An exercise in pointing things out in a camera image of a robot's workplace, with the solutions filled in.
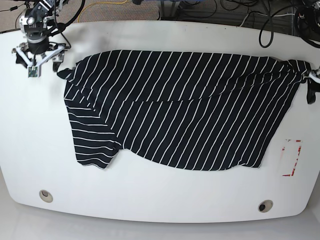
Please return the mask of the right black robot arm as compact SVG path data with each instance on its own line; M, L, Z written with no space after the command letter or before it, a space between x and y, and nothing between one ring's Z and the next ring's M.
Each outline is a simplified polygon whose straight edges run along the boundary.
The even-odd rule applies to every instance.
M54 34L62 34L64 27L57 23L64 0L36 0L32 8L25 9L19 18L19 27L26 42L12 49L16 63L27 69L29 78L41 76L42 65L52 61L52 70L57 72L64 62L65 51L71 48L70 42L50 41Z

